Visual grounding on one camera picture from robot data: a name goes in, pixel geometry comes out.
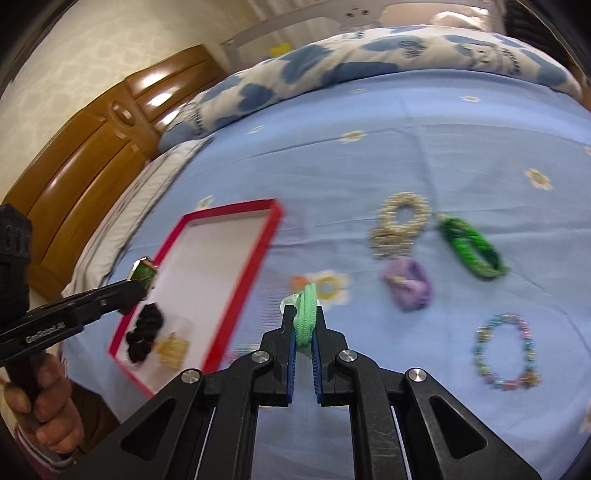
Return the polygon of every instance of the green twisted bracelet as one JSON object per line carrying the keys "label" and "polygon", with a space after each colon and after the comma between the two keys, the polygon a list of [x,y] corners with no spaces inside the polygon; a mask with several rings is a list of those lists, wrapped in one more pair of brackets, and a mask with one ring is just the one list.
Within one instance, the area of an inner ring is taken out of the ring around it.
{"label": "green twisted bracelet", "polygon": [[467,221],[446,215],[440,215],[439,220],[445,240],[474,275],[497,278],[509,271],[494,247]]}

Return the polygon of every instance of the purple scrunchie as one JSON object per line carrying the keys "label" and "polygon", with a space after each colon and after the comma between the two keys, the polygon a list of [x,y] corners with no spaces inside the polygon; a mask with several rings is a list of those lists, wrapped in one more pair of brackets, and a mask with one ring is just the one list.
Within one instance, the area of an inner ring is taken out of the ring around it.
{"label": "purple scrunchie", "polygon": [[425,269],[412,257],[388,260],[383,275],[403,310],[422,309],[431,302],[431,281]]}

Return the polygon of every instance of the red tray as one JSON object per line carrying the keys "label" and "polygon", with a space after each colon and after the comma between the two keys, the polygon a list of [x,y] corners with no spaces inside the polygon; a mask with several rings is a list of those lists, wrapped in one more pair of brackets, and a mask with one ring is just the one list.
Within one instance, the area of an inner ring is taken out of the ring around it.
{"label": "red tray", "polygon": [[[186,368],[218,369],[251,285],[282,217],[276,200],[235,203],[184,215],[154,258],[158,274],[147,298],[123,317],[109,354],[149,396]],[[145,303],[164,316],[159,336],[189,341],[179,370],[151,353],[142,363],[127,356],[125,334]]]}

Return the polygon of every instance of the wooden headboard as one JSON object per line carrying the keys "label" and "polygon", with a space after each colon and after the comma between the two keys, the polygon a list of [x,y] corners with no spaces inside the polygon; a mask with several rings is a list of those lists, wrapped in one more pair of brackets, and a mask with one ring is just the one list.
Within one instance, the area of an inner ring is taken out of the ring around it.
{"label": "wooden headboard", "polygon": [[113,204],[157,156],[178,110],[226,73],[202,46],[128,76],[78,111],[8,192],[33,223],[29,281],[60,298],[80,254]]}

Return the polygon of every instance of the bed frame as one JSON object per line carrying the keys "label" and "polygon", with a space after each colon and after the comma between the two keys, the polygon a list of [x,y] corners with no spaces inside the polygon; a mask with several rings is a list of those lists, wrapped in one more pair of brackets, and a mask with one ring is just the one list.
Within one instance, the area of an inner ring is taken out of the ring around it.
{"label": "bed frame", "polygon": [[265,20],[252,28],[243,30],[222,45],[228,55],[232,71],[238,72],[252,66],[244,62],[238,49],[257,38],[315,18],[335,20],[343,32],[359,30],[367,25],[381,27],[379,18],[384,9],[398,4],[448,4],[487,9],[492,31],[504,34],[505,27],[499,3],[499,0],[324,0]]}
{"label": "bed frame", "polygon": [[33,223],[31,287],[61,297],[86,243],[124,190],[157,156],[180,108],[226,73],[202,46],[183,50],[78,111],[8,192]]}

